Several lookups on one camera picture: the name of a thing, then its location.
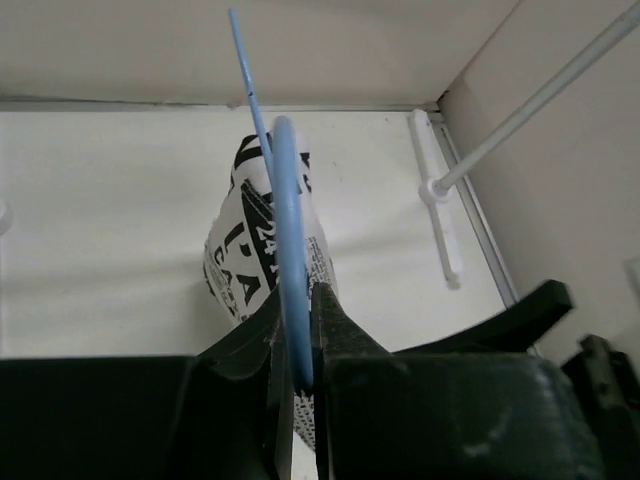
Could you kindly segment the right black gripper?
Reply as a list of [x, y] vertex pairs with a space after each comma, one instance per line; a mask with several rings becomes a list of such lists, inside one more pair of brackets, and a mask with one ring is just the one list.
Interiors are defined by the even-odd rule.
[[[547, 280], [529, 295], [471, 328], [400, 354], [523, 353], [573, 309], [569, 288]], [[629, 356], [587, 335], [562, 365], [597, 438], [608, 479], [639, 480], [639, 380]]]

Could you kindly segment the light blue wire hanger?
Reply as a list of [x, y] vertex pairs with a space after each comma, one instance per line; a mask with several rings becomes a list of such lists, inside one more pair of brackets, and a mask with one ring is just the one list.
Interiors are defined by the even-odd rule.
[[279, 294], [293, 386], [299, 393], [309, 393], [314, 386], [307, 283], [309, 260], [303, 211], [298, 194], [299, 155], [295, 132], [288, 117], [278, 116], [273, 122], [272, 134], [267, 134], [234, 9], [228, 10], [228, 18], [248, 105], [272, 187]]

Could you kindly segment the newspaper print trousers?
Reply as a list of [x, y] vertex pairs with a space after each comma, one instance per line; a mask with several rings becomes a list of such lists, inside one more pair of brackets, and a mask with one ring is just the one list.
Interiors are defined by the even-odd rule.
[[[310, 149], [302, 134], [295, 139], [309, 282], [336, 289], [328, 242], [312, 200]], [[259, 139], [251, 134], [236, 152], [229, 192], [204, 244], [207, 285], [233, 326], [254, 315], [278, 288], [276, 250], [272, 186]]]

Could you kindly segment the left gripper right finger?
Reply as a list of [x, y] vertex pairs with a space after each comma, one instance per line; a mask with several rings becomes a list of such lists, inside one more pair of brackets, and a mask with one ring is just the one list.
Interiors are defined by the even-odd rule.
[[530, 353], [385, 350], [326, 284], [312, 293], [322, 479], [601, 479], [569, 379]]

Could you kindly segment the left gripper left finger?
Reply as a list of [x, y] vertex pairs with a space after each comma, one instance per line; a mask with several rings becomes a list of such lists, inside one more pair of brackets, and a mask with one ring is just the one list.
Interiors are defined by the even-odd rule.
[[182, 479], [288, 479], [294, 392], [278, 293], [199, 355], [179, 424]]

